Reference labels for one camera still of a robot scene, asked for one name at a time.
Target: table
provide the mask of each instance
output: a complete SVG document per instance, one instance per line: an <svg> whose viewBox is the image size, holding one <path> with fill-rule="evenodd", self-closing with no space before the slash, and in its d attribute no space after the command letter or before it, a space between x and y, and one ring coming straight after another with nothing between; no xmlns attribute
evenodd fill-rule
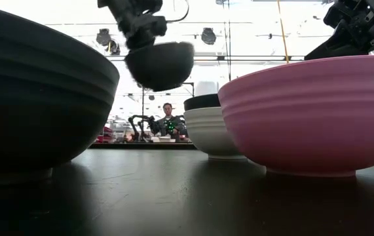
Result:
<svg viewBox="0 0 374 236"><path fill-rule="evenodd" d="M89 149L51 180L0 188L0 235L374 235L374 167L298 178L199 151Z"/></svg>

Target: ceiling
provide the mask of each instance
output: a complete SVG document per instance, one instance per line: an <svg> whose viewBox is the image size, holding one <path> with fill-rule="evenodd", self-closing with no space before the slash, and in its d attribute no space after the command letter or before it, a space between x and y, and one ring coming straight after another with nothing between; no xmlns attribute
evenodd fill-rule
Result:
<svg viewBox="0 0 374 236"><path fill-rule="evenodd" d="M166 19L182 17L187 4L184 0L163 0L162 10L158 13ZM280 15L276 1L232 0L228 7L216 4L216 0L189 0L190 12L182 22L168 25L165 37L157 43L187 41L195 46L196 55L215 56L260 56L231 65L231 79L241 75L271 68L285 61L278 60L285 55L282 39ZM108 9L98 9L96 0L0 0L0 9L55 30L70 35L95 48L105 56L107 52L96 43L99 29L108 28L112 38L121 46L121 55L127 53L124 37L118 32L115 20ZM333 29L322 22L328 6L322 0L281 0L281 17L286 36L289 56L300 58L323 43ZM203 28L213 28L217 39L214 45L206 45L200 35ZM108 56L121 74L115 103L110 116L123 119L142 113L142 89L137 86L126 69L122 57ZM190 78L186 82L197 84L200 81L215 81L219 86L229 81L229 68L223 62L197 61ZM173 104L175 115L183 113L183 101L192 96L193 88L185 85L174 90L152 93L145 91L145 115L161 116L161 105Z"/></svg>

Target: robotic hand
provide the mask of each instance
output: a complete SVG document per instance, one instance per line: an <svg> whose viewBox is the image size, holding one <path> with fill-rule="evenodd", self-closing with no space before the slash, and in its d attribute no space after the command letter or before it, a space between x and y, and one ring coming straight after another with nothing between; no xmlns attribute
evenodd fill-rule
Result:
<svg viewBox="0 0 374 236"><path fill-rule="evenodd" d="M165 17L153 16L162 0L98 0L98 7L109 8L126 37L130 52L124 61L139 84L157 92L180 87L188 78L194 65L191 44L153 45L167 30Z"/></svg>
<svg viewBox="0 0 374 236"><path fill-rule="evenodd" d="M374 0L335 0L324 23L334 34L305 56L305 60L367 55L374 50Z"/></svg>

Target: white bowl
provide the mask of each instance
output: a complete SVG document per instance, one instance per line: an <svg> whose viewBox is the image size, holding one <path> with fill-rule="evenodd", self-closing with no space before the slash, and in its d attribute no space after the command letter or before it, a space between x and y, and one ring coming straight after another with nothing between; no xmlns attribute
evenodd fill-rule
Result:
<svg viewBox="0 0 374 236"><path fill-rule="evenodd" d="M191 109L184 113L188 136L211 159L246 160L227 133L221 108Z"/></svg>

